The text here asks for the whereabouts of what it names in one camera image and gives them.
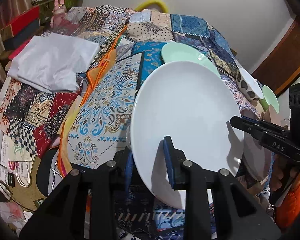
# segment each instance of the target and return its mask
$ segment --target green plate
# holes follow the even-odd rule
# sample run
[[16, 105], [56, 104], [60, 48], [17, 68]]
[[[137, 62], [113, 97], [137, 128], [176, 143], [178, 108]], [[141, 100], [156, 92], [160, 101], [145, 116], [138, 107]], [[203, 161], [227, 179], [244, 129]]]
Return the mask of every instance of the green plate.
[[221, 78], [215, 65], [204, 54], [186, 44], [169, 42], [162, 47], [161, 55], [165, 63], [172, 61], [195, 62], [206, 67]]
[[278, 114], [280, 110], [279, 102], [271, 88], [268, 86], [263, 86], [262, 93], [264, 98], [260, 100], [260, 104], [262, 105], [263, 110], [266, 111], [269, 108], [269, 105], [272, 105]]

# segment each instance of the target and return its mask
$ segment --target red box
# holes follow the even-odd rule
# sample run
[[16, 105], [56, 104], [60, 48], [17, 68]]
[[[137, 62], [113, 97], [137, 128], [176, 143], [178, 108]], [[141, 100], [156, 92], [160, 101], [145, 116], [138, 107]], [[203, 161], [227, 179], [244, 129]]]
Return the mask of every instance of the red box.
[[39, 6], [34, 6], [23, 14], [13, 18], [7, 26], [1, 30], [2, 41], [13, 38], [37, 18], [39, 18]]

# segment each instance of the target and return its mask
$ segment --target polka dot fabric patch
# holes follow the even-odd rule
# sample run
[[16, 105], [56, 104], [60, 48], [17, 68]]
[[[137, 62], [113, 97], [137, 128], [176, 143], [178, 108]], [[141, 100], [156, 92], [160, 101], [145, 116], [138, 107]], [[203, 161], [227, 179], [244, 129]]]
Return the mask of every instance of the polka dot fabric patch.
[[171, 30], [149, 22], [129, 23], [127, 36], [134, 41], [173, 41]]

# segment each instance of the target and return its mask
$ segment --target screw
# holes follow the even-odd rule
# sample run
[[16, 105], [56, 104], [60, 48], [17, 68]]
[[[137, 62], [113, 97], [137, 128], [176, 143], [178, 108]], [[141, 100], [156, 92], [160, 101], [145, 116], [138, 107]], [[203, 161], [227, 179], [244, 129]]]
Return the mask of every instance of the screw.
[[183, 165], [186, 166], [186, 167], [191, 167], [192, 166], [192, 161], [185, 160], [185, 161], [183, 161]]
[[77, 175], [79, 174], [79, 170], [73, 169], [72, 171], [70, 171], [70, 174], [71, 174], [72, 176], [77, 176]]
[[117, 163], [115, 161], [107, 161], [107, 166], [109, 167], [113, 167], [115, 166]]
[[221, 173], [223, 176], [228, 176], [230, 172], [229, 172], [227, 169], [221, 169], [221, 170], [220, 170], [220, 173]]

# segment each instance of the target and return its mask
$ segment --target toy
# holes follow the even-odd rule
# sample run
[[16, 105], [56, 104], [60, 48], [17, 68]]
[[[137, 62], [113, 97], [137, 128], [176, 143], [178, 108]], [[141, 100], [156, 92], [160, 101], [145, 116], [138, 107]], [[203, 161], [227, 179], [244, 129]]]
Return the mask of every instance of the toy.
[[62, 18], [67, 14], [66, 9], [65, 0], [60, 0], [60, 3], [58, 0], [54, 1], [53, 16], [50, 21], [51, 28], [60, 25]]

